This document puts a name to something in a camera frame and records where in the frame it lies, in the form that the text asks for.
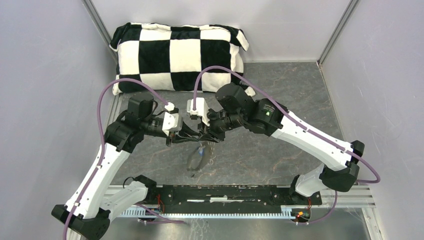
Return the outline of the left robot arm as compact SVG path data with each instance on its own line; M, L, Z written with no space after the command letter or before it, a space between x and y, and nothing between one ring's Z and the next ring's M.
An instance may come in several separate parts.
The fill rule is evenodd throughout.
M110 224L125 210L143 201L153 203L157 190L137 179L106 199L105 193L119 168L145 136L164 138L171 143L196 141L200 134L184 122L178 108L171 103L155 114L158 102L149 93L137 93L127 109L100 131L98 154L74 195L65 203L55 205L51 214L64 224L64 240L99 240Z

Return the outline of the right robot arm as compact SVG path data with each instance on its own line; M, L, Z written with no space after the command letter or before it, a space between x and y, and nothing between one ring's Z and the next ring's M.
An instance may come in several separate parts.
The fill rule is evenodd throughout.
M314 193L329 188L348 192L358 178L358 158L365 145L356 140L346 142L334 138L303 122L293 112L269 99L253 100L239 85L229 83L215 94L222 110L210 109L202 97L187 101L187 113L200 117L199 130L208 137L223 141L225 132L238 127L255 134L288 142L321 161L308 173L297 175L289 189L289 199L302 204Z

